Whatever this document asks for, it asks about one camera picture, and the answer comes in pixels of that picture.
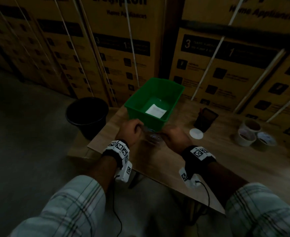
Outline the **person's left hand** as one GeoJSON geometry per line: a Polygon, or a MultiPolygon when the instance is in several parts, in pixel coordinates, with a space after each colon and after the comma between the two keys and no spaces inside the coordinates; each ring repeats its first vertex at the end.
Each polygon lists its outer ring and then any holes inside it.
{"type": "Polygon", "coordinates": [[[134,132],[135,124],[133,119],[125,121],[119,128],[115,140],[120,140],[126,143],[129,147],[132,147],[135,143],[138,142],[142,135],[142,130],[139,129],[139,132],[134,132]]]}

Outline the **person's right hand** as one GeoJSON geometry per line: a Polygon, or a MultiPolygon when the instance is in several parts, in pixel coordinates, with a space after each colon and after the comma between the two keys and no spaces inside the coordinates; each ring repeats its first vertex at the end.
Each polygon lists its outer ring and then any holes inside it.
{"type": "Polygon", "coordinates": [[[175,153],[181,155],[186,148],[193,146],[193,142],[191,141],[191,139],[180,127],[168,124],[163,128],[172,128],[172,145],[167,147],[175,153]]]}

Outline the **clear plastic container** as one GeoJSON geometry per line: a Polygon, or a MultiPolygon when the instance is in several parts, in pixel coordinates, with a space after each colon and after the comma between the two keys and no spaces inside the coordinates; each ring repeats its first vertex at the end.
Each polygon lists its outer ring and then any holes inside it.
{"type": "Polygon", "coordinates": [[[150,129],[146,126],[142,126],[141,129],[144,133],[145,139],[148,142],[150,142],[151,144],[158,146],[158,145],[164,143],[162,136],[158,132],[156,132],[153,129],[150,129]]]}

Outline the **person's left forearm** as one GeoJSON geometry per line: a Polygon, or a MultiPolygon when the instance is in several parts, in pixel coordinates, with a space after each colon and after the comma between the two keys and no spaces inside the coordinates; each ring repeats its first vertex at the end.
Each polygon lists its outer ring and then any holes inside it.
{"type": "Polygon", "coordinates": [[[117,162],[111,156],[103,156],[94,166],[92,171],[93,178],[100,184],[105,193],[114,181],[117,170],[117,162]]]}

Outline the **person's right forearm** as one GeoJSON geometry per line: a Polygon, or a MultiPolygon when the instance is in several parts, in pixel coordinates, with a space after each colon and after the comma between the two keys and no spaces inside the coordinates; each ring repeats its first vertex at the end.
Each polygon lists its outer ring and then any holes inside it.
{"type": "Polygon", "coordinates": [[[248,181],[236,175],[218,162],[211,162],[204,168],[202,178],[214,193],[223,208],[230,197],[248,181]]]}

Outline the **white paper sheet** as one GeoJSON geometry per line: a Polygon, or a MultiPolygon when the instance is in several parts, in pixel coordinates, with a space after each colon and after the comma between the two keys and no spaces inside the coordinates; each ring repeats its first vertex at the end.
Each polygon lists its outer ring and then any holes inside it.
{"type": "Polygon", "coordinates": [[[166,112],[167,110],[164,110],[156,106],[155,104],[152,104],[151,107],[149,107],[145,113],[154,116],[158,119],[161,119],[166,112]]]}

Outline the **white round lid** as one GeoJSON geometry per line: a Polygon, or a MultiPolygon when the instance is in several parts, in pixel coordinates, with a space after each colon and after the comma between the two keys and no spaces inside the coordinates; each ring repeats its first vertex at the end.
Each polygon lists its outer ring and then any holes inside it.
{"type": "Polygon", "coordinates": [[[203,138],[204,134],[201,130],[197,129],[197,128],[192,128],[190,131],[189,131],[189,134],[190,136],[193,138],[193,139],[197,139],[197,140],[200,140],[203,138]]]}

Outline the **green plastic bin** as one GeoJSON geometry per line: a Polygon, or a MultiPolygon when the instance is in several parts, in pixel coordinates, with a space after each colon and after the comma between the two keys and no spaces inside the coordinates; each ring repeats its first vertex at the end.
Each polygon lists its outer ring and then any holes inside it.
{"type": "Polygon", "coordinates": [[[129,119],[139,119],[144,126],[158,132],[168,121],[184,86],[168,79],[151,78],[137,90],[124,104],[129,119]],[[161,119],[145,112],[152,104],[167,110],[161,119]]]}

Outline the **black phone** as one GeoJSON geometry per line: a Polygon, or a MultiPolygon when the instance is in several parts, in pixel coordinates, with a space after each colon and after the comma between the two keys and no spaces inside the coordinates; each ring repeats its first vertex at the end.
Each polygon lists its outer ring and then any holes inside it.
{"type": "Polygon", "coordinates": [[[200,108],[198,117],[193,126],[205,133],[218,118],[218,114],[208,108],[200,108]]]}

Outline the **black plastic bucket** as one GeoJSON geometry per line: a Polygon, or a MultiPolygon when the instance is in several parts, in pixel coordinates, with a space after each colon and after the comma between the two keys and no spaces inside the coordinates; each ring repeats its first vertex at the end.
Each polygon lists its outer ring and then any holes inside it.
{"type": "Polygon", "coordinates": [[[71,103],[66,109],[65,117],[91,141],[106,125],[108,113],[109,106],[103,99],[85,97],[71,103]]]}

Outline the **stack of brown cardboard boxes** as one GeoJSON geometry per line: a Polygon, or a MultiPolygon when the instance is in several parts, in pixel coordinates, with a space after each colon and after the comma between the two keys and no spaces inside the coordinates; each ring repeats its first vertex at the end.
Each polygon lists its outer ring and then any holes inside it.
{"type": "Polygon", "coordinates": [[[120,107],[164,78],[237,112],[290,49],[290,0],[0,0],[0,45],[46,84],[49,50],[78,98],[120,107]]]}

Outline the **plaid left shirt sleeve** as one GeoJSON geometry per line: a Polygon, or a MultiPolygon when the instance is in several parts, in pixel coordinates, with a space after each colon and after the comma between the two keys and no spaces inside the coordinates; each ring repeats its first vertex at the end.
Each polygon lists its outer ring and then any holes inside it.
{"type": "Polygon", "coordinates": [[[21,222],[8,237],[94,237],[105,205],[101,185],[80,175],[57,191],[39,215],[21,222]]]}

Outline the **plaid shirt sleeve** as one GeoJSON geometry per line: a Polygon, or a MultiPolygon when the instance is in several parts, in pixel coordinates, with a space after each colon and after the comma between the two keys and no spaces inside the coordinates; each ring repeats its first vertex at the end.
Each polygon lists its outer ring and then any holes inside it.
{"type": "Polygon", "coordinates": [[[101,185],[80,175],[57,191],[39,215],[21,222],[8,237],[94,237],[105,205],[101,185]]]}
{"type": "Polygon", "coordinates": [[[260,183],[239,188],[225,213],[234,237],[290,237],[290,206],[260,183]]]}

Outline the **plaid right shirt sleeve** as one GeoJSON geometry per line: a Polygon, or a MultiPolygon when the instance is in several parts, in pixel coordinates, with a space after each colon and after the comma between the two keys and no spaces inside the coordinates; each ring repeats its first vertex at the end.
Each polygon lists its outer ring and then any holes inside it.
{"type": "Polygon", "coordinates": [[[260,183],[239,188],[225,213],[234,237],[290,237],[290,206],[260,183]]]}

